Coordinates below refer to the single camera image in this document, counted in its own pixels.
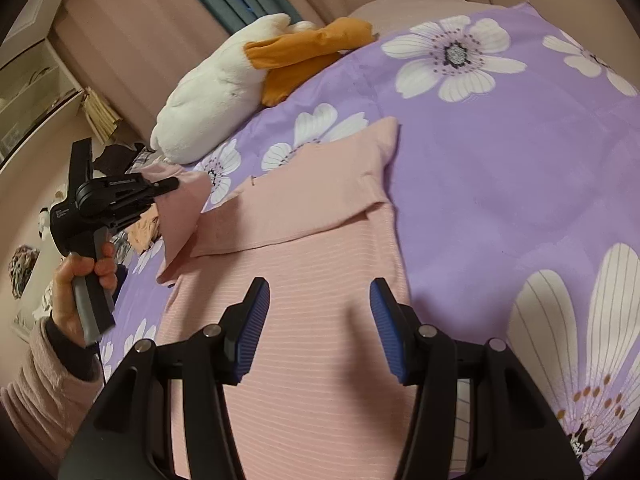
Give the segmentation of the pink sleeved left forearm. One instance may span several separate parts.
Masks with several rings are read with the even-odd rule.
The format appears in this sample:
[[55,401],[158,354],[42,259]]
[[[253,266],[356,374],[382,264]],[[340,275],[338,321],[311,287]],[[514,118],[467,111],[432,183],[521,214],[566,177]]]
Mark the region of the pink sleeved left forearm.
[[96,350],[41,320],[17,378],[1,389],[1,434],[54,476],[101,387]]

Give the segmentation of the person left hand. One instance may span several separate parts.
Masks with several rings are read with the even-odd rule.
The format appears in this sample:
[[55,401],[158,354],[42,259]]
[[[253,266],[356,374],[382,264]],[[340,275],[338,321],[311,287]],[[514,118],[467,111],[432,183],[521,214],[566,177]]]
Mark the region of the person left hand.
[[98,261],[70,252],[58,266],[53,278],[51,318],[61,333],[74,344],[85,348],[82,316],[88,306],[86,277],[95,276],[109,295],[117,286],[115,247],[105,242]]

